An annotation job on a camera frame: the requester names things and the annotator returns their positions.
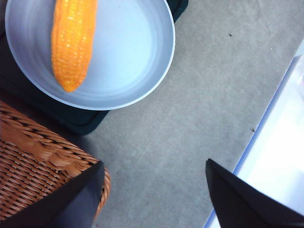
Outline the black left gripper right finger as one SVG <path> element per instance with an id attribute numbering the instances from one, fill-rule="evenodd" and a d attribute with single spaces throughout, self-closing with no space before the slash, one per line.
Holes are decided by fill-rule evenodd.
<path id="1" fill-rule="evenodd" d="M 259 192 L 208 159 L 209 195 L 222 228 L 302 228 L 303 215 Z"/>

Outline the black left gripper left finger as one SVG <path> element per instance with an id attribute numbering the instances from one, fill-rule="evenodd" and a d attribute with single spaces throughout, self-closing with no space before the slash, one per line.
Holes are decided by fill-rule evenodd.
<path id="1" fill-rule="evenodd" d="M 99 161 L 47 197 L 0 223 L 2 228 L 90 228 L 104 181 Z"/>

